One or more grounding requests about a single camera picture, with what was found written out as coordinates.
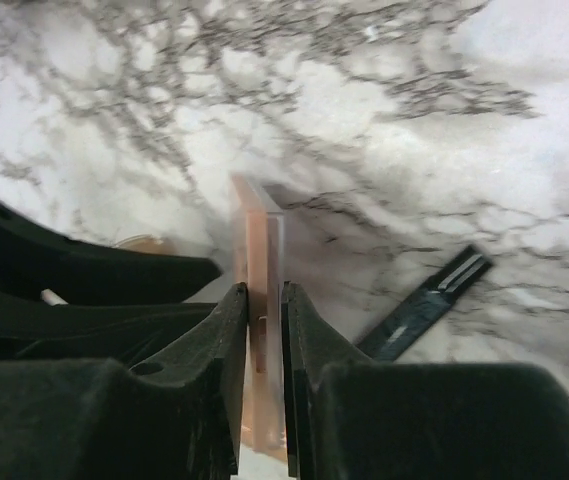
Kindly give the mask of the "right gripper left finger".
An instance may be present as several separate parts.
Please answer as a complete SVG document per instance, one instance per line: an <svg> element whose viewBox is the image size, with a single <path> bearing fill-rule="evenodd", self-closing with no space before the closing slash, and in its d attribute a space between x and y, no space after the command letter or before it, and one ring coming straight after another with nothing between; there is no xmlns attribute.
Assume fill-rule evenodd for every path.
<svg viewBox="0 0 569 480"><path fill-rule="evenodd" d="M239 464L248 295L133 367L0 361L0 479L227 479Z"/></svg>

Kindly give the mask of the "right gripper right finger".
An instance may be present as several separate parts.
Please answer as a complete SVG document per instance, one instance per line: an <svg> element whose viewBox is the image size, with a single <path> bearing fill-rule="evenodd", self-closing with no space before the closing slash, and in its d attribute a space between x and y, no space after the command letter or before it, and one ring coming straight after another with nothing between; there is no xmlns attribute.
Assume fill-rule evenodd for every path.
<svg viewBox="0 0 569 480"><path fill-rule="evenodd" d="M569 479L569 396L518 363L394 364L287 283L288 470L297 479Z"/></svg>

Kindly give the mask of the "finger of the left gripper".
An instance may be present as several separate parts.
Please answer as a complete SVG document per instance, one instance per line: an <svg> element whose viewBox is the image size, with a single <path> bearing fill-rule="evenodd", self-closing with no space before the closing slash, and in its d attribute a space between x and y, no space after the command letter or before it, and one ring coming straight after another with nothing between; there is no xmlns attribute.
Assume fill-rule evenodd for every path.
<svg viewBox="0 0 569 480"><path fill-rule="evenodd" d="M220 277L210 259L146 254L73 240L0 202L0 292L74 305L180 303Z"/></svg>
<svg viewBox="0 0 569 480"><path fill-rule="evenodd" d="M110 357L138 363L197 326L213 308L52 306L0 293L0 360Z"/></svg>

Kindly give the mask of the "round wooden compact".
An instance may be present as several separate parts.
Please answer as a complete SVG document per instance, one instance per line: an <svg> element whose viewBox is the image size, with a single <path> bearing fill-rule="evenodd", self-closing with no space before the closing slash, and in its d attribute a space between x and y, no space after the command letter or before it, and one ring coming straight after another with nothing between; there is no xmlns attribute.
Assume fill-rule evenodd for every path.
<svg viewBox="0 0 569 480"><path fill-rule="evenodd" d="M173 249L163 237L136 235L114 244L115 248L153 255L170 255Z"/></svg>

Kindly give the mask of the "black mascara stick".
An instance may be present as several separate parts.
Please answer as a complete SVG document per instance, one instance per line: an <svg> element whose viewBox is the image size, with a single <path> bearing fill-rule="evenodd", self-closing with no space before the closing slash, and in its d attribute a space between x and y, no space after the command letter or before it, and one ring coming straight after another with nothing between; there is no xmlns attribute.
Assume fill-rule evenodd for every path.
<svg viewBox="0 0 569 480"><path fill-rule="evenodd" d="M467 246L363 335L357 347L378 361L397 360L492 267L488 255L474 245Z"/></svg>

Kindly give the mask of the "square copper compact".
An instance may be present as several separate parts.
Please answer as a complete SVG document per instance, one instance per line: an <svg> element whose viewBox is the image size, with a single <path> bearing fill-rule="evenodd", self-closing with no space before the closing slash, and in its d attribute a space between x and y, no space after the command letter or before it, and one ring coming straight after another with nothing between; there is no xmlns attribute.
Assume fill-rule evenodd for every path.
<svg viewBox="0 0 569 480"><path fill-rule="evenodd" d="M248 293L242 442L287 461L281 296L284 213L254 179L233 174L234 280Z"/></svg>

